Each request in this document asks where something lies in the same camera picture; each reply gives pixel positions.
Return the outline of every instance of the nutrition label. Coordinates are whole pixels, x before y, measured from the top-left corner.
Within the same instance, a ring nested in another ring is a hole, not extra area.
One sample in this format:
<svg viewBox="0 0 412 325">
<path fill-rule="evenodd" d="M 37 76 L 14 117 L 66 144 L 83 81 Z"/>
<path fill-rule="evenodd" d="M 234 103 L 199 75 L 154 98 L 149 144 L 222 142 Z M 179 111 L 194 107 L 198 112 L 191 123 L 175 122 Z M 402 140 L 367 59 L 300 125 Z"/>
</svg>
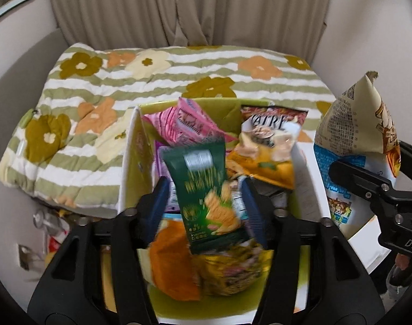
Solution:
<svg viewBox="0 0 412 325">
<path fill-rule="evenodd" d="M 354 145 L 355 127 L 351 105 L 343 98 L 334 103 L 334 116 L 328 121 L 329 145 L 338 155 L 349 155 Z"/>
</svg>

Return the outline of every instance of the purple snack bag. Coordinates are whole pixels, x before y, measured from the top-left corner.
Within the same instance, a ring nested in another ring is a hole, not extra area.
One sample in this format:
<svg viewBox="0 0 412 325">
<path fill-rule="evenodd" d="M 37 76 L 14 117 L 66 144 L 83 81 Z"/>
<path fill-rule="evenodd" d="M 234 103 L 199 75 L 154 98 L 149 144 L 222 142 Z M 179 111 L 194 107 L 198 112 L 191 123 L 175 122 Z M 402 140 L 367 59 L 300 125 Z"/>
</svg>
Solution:
<svg viewBox="0 0 412 325">
<path fill-rule="evenodd" d="M 164 176 L 170 180 L 170 196 L 168 197 L 167 207 L 165 212 L 180 212 L 179 204 L 177 203 L 176 187 L 171 179 L 170 172 L 167 169 L 165 162 L 162 160 L 162 152 L 170 149 L 170 146 L 166 146 L 161 142 L 155 141 L 155 169 L 158 177 Z"/>
</svg>

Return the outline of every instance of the green snack bag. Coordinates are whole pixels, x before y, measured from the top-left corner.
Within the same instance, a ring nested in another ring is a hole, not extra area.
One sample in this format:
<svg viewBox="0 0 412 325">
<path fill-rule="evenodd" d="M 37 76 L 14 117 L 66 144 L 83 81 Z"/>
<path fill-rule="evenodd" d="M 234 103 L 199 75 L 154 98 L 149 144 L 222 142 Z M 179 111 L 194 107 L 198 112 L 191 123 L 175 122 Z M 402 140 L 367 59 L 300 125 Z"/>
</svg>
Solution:
<svg viewBox="0 0 412 325">
<path fill-rule="evenodd" d="M 231 205 L 225 180 L 225 143 L 176 147 L 163 152 L 193 254 L 226 249 L 249 239 Z"/>
</svg>

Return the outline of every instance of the electrical outlet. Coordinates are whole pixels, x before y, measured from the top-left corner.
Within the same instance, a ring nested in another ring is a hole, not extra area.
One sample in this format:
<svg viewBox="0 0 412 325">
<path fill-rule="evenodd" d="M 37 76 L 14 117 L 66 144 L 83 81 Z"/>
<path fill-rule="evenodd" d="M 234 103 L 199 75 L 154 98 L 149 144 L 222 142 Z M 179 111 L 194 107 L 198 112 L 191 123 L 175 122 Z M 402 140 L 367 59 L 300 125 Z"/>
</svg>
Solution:
<svg viewBox="0 0 412 325">
<path fill-rule="evenodd" d="M 22 244 L 17 244 L 18 246 L 18 258 L 19 258 L 19 266 L 26 271 L 30 270 L 30 261 L 33 251 Z"/>
</svg>

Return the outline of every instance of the orange flower pattern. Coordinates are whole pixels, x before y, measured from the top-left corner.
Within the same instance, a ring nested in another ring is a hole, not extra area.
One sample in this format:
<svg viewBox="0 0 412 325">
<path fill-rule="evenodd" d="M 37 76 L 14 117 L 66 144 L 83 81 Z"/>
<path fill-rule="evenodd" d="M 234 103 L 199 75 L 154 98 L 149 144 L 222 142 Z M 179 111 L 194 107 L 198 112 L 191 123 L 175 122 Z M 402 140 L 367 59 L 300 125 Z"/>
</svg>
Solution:
<svg viewBox="0 0 412 325">
<path fill-rule="evenodd" d="M 57 204 L 62 204 L 73 209 L 77 207 L 77 204 L 74 203 L 73 199 L 71 197 L 68 197 L 67 195 L 60 195 L 59 197 L 54 199 L 54 201 Z"/>
<path fill-rule="evenodd" d="M 236 94 L 230 89 L 235 82 L 229 77 L 205 77 L 187 85 L 184 98 L 235 98 Z"/>
<path fill-rule="evenodd" d="M 82 134 L 92 131 L 98 135 L 110 127 L 117 120 L 117 113 L 112 109 L 114 99 L 107 97 L 96 108 L 90 103 L 81 103 L 78 106 L 78 115 L 84 116 L 75 128 L 75 134 Z"/>
<path fill-rule="evenodd" d="M 118 52 L 112 51 L 108 54 L 107 68 L 112 68 L 116 66 L 126 66 L 128 63 L 135 59 L 135 54 L 131 52 L 124 52 L 119 54 Z"/>
<path fill-rule="evenodd" d="M 281 77 L 283 72 L 263 56 L 253 56 L 238 63 L 238 70 L 251 73 L 252 78 L 270 80 L 271 77 Z"/>
<path fill-rule="evenodd" d="M 308 136 L 308 134 L 305 131 L 299 132 L 298 141 L 305 143 L 313 143 L 313 140 Z"/>
</svg>

